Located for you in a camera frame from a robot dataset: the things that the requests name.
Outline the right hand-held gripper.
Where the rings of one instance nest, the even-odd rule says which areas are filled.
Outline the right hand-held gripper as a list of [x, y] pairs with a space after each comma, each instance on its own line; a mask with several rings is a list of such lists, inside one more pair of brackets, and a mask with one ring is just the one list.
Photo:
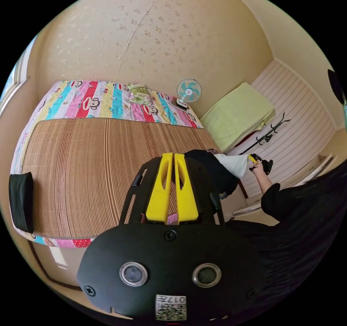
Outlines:
[[260, 156], [258, 156], [257, 154], [253, 153], [253, 154], [249, 154], [248, 155], [249, 160], [253, 163], [253, 164], [257, 164], [258, 160], [262, 161], [262, 164], [264, 166], [264, 170], [266, 171], [267, 175], [270, 174], [271, 170], [272, 170], [272, 166], [273, 166], [273, 160], [265, 160], [262, 159]]

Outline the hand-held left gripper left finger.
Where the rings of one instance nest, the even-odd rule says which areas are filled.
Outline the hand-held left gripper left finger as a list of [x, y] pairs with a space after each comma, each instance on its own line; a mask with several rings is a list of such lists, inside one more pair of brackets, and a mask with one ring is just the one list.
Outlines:
[[173, 153], [164, 153], [160, 159], [153, 189], [146, 209], [149, 222], [167, 222], [170, 203]]

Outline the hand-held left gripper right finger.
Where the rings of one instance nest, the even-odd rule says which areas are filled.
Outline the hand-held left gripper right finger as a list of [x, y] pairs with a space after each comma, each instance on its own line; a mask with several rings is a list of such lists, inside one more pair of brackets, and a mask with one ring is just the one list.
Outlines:
[[183, 154], [174, 154], [176, 206], [178, 222], [192, 222], [198, 219], [192, 183]]

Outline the person's right hand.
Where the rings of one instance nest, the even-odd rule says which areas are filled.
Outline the person's right hand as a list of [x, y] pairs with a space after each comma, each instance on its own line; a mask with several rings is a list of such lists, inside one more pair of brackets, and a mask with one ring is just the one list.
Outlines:
[[267, 177], [267, 173], [264, 170], [264, 166], [262, 164], [262, 161], [260, 161], [260, 160], [257, 160], [257, 162], [253, 163], [250, 170], [256, 177]]

